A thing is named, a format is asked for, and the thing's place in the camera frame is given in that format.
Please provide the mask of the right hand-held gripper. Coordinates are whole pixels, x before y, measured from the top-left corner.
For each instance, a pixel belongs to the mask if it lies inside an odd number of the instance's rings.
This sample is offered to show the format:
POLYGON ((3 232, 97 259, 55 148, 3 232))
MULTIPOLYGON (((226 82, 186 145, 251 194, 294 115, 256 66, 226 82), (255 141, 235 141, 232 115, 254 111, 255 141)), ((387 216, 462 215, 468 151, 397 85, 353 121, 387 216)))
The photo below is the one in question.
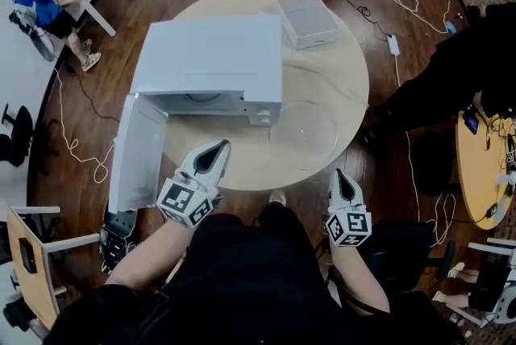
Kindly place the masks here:
POLYGON ((330 175, 329 213, 325 228, 336 247, 358 247, 371 235, 371 213, 364 204, 362 188, 347 173, 336 168, 330 175))

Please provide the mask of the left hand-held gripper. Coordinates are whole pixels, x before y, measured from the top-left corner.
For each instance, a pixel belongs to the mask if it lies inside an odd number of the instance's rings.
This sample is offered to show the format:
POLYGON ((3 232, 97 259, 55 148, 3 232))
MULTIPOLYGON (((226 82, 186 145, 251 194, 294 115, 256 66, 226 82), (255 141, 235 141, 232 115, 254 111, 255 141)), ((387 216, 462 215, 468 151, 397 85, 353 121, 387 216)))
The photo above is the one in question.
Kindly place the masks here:
POLYGON ((222 200, 216 187, 225 175, 230 155, 231 143, 224 139, 190 151, 174 176, 164 182, 156 201, 161 213, 183 227, 196 229, 222 200))

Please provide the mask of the clear glass turntable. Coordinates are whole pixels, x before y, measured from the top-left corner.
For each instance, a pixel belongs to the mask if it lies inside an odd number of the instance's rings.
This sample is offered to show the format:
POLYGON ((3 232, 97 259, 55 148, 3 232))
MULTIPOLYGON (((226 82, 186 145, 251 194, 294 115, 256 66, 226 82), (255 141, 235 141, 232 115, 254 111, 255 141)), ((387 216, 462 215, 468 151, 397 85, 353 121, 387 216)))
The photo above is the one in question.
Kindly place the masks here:
POLYGON ((330 113, 313 102, 284 106, 269 142, 276 156, 297 170, 321 169, 329 163, 338 142, 338 131, 330 113))

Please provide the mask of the person's left forearm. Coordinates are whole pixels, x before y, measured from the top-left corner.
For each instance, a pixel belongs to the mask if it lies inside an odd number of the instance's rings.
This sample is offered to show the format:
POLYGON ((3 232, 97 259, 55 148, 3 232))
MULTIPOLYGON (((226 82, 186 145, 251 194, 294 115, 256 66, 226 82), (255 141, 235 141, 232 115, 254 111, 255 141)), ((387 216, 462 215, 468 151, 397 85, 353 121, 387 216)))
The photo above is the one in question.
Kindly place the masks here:
POLYGON ((134 291, 148 289, 168 276, 185 253, 195 230, 168 220, 128 253, 106 280, 107 285, 121 285, 134 291))

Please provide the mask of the person's right forearm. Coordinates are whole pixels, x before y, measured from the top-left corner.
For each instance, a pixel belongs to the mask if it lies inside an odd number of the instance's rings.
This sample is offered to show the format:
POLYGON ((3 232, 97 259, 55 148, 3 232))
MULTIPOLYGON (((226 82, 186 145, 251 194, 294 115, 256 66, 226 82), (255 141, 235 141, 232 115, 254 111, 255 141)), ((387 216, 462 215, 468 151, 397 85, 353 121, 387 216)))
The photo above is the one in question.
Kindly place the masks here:
POLYGON ((357 300, 377 310, 390 312, 385 291, 370 272, 355 247, 331 245, 333 265, 343 278, 345 289, 357 300))

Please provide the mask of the black swivel chair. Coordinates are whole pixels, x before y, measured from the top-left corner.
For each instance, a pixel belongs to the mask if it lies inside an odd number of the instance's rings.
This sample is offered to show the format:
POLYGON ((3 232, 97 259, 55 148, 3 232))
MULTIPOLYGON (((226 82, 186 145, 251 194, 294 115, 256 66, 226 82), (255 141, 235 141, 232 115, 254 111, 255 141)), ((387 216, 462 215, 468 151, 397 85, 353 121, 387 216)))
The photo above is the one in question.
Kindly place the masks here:
POLYGON ((425 268, 434 268, 438 278, 447 275, 456 253, 456 243, 447 243, 443 256, 431 257, 433 230, 424 222, 375 225, 372 234, 358 247, 387 295, 416 288, 425 268))

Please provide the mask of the black helmet device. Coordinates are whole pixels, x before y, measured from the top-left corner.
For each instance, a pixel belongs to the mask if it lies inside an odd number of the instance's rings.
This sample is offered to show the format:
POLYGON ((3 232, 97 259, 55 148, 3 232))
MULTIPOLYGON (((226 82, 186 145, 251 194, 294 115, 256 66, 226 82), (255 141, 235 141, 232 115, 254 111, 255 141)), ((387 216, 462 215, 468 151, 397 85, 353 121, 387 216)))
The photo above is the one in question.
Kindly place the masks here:
POLYGON ((133 235, 136 223, 136 210, 113 214, 105 209, 99 242, 101 270, 105 274, 111 274, 118 263, 137 246, 133 235))

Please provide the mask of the white microwave oven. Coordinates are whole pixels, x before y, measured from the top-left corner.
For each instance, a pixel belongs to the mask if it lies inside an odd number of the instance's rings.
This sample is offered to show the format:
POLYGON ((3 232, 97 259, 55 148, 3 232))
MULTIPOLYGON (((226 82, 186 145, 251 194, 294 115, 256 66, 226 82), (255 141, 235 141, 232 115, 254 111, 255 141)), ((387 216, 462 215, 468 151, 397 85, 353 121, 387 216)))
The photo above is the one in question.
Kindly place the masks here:
POLYGON ((281 49, 279 15, 153 23, 114 142, 109 212, 137 210, 156 200, 169 116, 238 116, 252 126, 276 125, 282 105, 281 49))

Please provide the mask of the person's black clothing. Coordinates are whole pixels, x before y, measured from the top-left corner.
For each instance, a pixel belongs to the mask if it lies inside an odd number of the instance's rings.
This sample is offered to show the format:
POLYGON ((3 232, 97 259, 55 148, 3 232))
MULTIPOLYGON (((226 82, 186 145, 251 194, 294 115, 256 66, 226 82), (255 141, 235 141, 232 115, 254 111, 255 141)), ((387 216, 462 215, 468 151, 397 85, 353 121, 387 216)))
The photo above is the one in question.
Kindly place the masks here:
POLYGON ((431 305, 389 308, 336 301, 297 215, 269 203, 254 227, 209 215, 168 276, 140 291, 105 282, 43 345, 465 345, 431 305))

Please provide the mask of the round wooden side table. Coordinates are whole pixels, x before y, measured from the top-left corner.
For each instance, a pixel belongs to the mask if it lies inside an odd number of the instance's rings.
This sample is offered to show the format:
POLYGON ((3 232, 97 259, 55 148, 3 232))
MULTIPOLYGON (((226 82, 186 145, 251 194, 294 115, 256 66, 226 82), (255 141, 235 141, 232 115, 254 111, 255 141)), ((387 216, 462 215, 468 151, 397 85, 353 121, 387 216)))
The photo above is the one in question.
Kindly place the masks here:
POLYGON ((482 111, 470 110, 456 120, 456 158, 464 204, 471 220, 483 230, 496 227, 505 217, 514 197, 516 184, 516 129, 509 118, 489 118, 482 111))

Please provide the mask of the white rectangular box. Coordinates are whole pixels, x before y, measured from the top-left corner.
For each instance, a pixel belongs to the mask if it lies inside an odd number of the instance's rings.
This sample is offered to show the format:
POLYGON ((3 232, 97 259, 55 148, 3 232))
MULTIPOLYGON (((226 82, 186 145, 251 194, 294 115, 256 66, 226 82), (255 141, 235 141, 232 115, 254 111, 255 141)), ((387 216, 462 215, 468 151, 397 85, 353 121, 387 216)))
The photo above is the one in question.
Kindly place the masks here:
POLYGON ((339 26, 322 0, 277 0, 282 24, 294 49, 302 50, 338 39, 339 26))

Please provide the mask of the black office chair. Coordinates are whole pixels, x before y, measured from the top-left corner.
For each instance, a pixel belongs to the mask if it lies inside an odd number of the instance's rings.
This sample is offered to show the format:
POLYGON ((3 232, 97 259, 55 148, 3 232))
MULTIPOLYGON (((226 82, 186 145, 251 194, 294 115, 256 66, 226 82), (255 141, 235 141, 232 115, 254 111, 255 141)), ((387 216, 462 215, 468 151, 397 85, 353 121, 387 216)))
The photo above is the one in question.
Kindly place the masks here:
POLYGON ((29 154, 33 136, 32 117, 25 106, 19 108, 16 117, 8 114, 6 104, 0 123, 9 122, 12 125, 10 135, 0 134, 0 161, 7 161, 14 167, 20 167, 29 154))

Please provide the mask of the wooden desk with black panel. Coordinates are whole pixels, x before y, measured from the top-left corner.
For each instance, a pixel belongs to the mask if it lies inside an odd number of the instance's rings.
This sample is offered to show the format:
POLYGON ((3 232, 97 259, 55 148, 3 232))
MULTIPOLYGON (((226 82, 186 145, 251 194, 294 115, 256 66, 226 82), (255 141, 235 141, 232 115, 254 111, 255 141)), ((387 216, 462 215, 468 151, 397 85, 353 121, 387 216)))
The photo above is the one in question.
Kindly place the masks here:
POLYGON ((6 206, 6 227, 13 269, 21 294, 36 319, 48 330, 60 313, 56 297, 66 291, 65 287, 56 289, 52 284, 50 255, 100 241, 100 234, 93 233, 45 243, 22 219, 24 214, 59 213, 59 206, 6 206))

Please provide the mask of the white metal frame stand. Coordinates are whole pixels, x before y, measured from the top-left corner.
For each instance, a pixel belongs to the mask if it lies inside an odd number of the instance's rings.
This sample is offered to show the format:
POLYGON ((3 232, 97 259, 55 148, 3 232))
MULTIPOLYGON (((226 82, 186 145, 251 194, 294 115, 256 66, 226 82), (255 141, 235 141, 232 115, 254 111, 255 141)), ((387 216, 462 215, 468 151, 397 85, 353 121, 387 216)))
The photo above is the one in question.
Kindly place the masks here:
POLYGON ((449 295, 438 291, 432 300, 443 303, 462 318, 482 328, 495 323, 516 322, 516 240, 488 238, 486 243, 468 244, 468 248, 503 256, 501 264, 484 263, 479 270, 466 269, 459 262, 446 274, 470 285, 464 294, 449 295))

